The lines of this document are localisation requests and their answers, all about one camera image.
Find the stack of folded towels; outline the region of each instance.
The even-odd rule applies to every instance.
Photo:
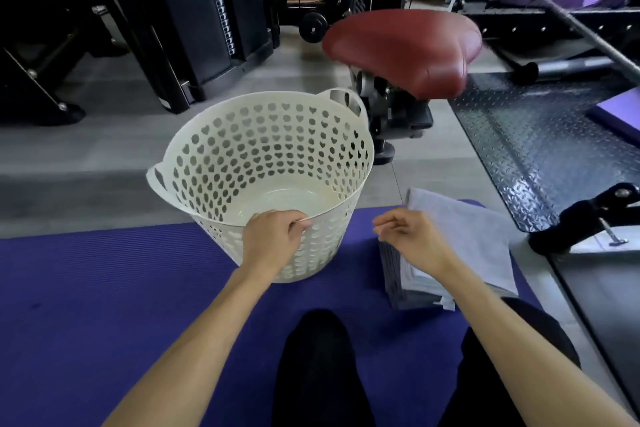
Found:
[[[518,296],[509,254],[508,237],[513,224],[507,218],[482,206],[417,188],[410,189],[407,207],[425,212],[460,259],[496,293]],[[385,290],[392,307],[455,309],[444,287],[414,268],[394,247],[380,242],[380,253]]]

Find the person's left hand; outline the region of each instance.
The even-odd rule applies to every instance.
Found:
[[[311,226],[306,214],[297,210],[256,213],[244,227],[243,262],[249,277],[270,284],[296,253],[302,233]]]

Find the person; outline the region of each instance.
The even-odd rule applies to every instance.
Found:
[[[243,234],[242,265],[103,423],[104,427],[196,427],[238,334],[260,296],[297,250],[308,226],[300,211],[254,215]],[[503,301],[466,266],[421,212],[394,209],[373,221],[381,241],[436,278],[470,329],[458,384],[440,426],[637,426],[579,368],[555,319]],[[372,426],[353,347],[327,310],[306,314],[278,366],[274,426]]]

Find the basket handle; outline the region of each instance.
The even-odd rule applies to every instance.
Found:
[[[345,97],[348,94],[349,102],[347,103],[345,101],[346,100],[345,97],[343,98],[338,97],[335,94],[337,91],[342,91],[345,94]],[[324,96],[325,98],[336,101],[341,105],[345,105],[349,110],[351,110],[358,117],[360,117],[360,120],[362,120],[362,123],[364,124],[365,128],[369,130],[369,118],[367,117],[367,108],[364,106],[364,102],[360,98],[360,95],[358,95],[355,91],[353,91],[350,88],[336,87],[336,88],[331,88],[329,90],[325,90],[322,93],[318,93],[317,95]]]
[[[184,211],[185,213],[188,213],[192,216],[198,216],[198,214],[194,210],[180,203],[180,201],[178,201],[178,198],[175,197],[173,193],[166,190],[166,188],[164,187],[164,174],[162,172],[161,166],[162,162],[159,162],[158,164],[149,167],[149,169],[147,170],[147,182],[149,183],[151,189],[156,191],[156,194],[158,196],[162,197],[164,201],[171,204],[173,207],[178,208],[180,211]]]

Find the forearm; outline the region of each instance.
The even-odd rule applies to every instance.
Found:
[[[118,404],[103,427],[196,427],[229,351],[268,284],[234,271],[209,307]]]
[[[449,270],[442,285],[467,318],[526,425],[637,425],[457,257],[451,258]]]

